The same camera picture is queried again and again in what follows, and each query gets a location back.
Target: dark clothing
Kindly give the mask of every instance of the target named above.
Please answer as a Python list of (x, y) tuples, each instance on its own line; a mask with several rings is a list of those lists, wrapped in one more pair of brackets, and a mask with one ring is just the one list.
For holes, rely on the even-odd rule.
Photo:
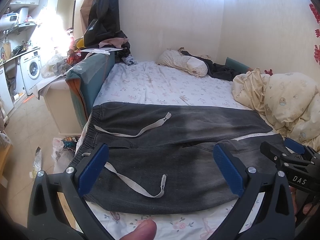
[(233, 81), (235, 76), (241, 74), (241, 72), (236, 71), (231, 67), (228, 67), (226, 65), (219, 65), (217, 63), (213, 63), (209, 59), (193, 56), (193, 55), (191, 55), (189, 52), (187, 52), (185, 50), (181, 51), (181, 53), (183, 55), (195, 57), (195, 58), (197, 58), (199, 60), (202, 60), (207, 65), (208, 75), (210, 77), (224, 79), (224, 80), (227, 80), (227, 81)]
[[(147, 130), (135, 138), (117, 137), (95, 129), (94, 125), (112, 133), (136, 135), (164, 118), (162, 126)], [(213, 157), (213, 146), (225, 139), (256, 132), (269, 132), (271, 127), (257, 112), (213, 106), (161, 106), (109, 102), (92, 109), (84, 141), (71, 165), (104, 142), (109, 146), (109, 160), (120, 174), (132, 179), (151, 195), (157, 195), (163, 174), (167, 174), (164, 195), (145, 197), (128, 187), (118, 176), (103, 168), (87, 199), (109, 211), (138, 214), (173, 214), (208, 209), (232, 199), (233, 195)], [(271, 169), (259, 154), (263, 140), (246, 139), (247, 143), (227, 142), (232, 152), (239, 151), (247, 164)], [(280, 135), (270, 143), (281, 144)]]

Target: yellow blanket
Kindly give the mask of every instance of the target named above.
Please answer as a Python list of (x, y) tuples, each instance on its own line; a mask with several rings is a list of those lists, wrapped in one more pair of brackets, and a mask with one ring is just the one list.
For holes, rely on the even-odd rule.
[(233, 79), (234, 99), (266, 116), (283, 137), (320, 151), (318, 84), (302, 73), (261, 74), (260, 69)]

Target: mattress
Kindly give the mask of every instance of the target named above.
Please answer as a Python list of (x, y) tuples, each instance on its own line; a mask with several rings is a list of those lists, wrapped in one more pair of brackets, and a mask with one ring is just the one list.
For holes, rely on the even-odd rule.
[[(105, 80), (95, 99), (94, 106), (118, 101), (136, 104), (220, 106), (249, 109), (233, 99), (232, 82), (205, 76), (196, 78), (182, 70), (157, 65), (154, 62), (140, 62), (127, 66), (116, 64)], [(86, 133), (85, 125), (77, 149)], [(237, 140), (274, 134), (255, 133), (236, 138)], [(260, 193), (242, 230), (251, 227), (260, 208), (264, 193)], [(236, 200), (211, 209), (171, 215), (127, 214), (109, 212), (95, 203), (87, 202), (92, 212), (115, 238), (133, 231), (143, 220), (151, 219), (157, 224), (155, 239), (208, 239), (228, 215)]]

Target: washing machine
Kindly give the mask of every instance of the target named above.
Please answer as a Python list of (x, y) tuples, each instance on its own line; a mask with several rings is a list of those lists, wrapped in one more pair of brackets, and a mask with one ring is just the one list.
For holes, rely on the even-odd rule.
[(26, 93), (30, 96), (32, 88), (42, 80), (39, 50), (22, 55), (20, 57), (20, 67)]

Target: headboard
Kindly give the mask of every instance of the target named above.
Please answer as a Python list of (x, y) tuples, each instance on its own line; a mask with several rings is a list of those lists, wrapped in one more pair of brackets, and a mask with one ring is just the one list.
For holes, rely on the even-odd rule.
[(249, 68), (248, 66), (246, 66), (245, 64), (242, 64), (238, 61), (235, 61), (234, 59), (231, 59), (229, 57), (227, 57), (226, 59), (226, 63), (225, 65), (233, 68), (236, 71), (239, 71), (241, 73), (247, 73), (248, 71), (252, 71), (252, 68)]

